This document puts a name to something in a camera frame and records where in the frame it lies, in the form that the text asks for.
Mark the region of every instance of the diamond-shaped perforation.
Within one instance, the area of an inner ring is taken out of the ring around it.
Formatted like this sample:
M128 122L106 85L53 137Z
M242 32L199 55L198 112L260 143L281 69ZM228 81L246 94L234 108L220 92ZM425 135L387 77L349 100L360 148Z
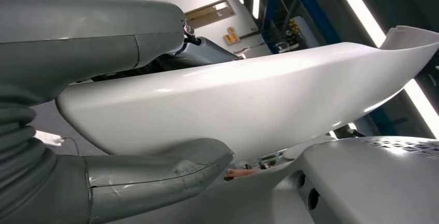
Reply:
M362 141L378 148L397 148L422 157L439 160L439 141L411 137L364 137Z

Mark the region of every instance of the circular hole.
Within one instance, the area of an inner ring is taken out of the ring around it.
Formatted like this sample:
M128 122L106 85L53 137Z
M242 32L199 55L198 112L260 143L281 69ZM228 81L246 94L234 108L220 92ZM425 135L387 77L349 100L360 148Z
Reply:
M303 174L300 175L299 180L297 180L297 188L300 189L303 187L303 185L305 185L305 178L306 178L305 175Z
M314 210L318 204L318 198L320 197L316 189L312 189L308 195L308 209L310 211Z

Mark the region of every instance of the black wire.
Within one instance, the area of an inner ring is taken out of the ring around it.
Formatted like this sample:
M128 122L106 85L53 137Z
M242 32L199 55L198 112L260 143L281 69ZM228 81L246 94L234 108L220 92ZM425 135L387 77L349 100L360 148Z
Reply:
M77 153L77 155L78 156L80 156L80 154L79 154L79 148L78 148L78 144L76 143L76 140L74 140L73 138L71 138L71 137L65 137L65 138L62 138L63 140L71 140L71 141L73 141L73 143L75 144L75 147L76 147L76 153Z

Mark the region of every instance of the gray robotic arm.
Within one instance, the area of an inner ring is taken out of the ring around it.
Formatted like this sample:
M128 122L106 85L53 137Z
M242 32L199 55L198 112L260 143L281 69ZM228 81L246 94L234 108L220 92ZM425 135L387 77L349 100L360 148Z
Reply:
M184 15L145 0L0 0L0 223L105 223L193 197L233 158L202 139L157 157L58 156L29 106L181 49Z

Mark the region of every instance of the white vehicle body panel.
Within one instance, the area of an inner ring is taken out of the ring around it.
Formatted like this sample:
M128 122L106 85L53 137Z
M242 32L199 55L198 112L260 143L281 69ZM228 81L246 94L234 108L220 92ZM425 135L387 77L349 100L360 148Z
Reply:
M188 140L214 138L240 161L371 112L425 66L438 41L437 33L398 27L382 46L390 50L339 43L79 84L65 89L57 104L82 135L108 153L157 154Z

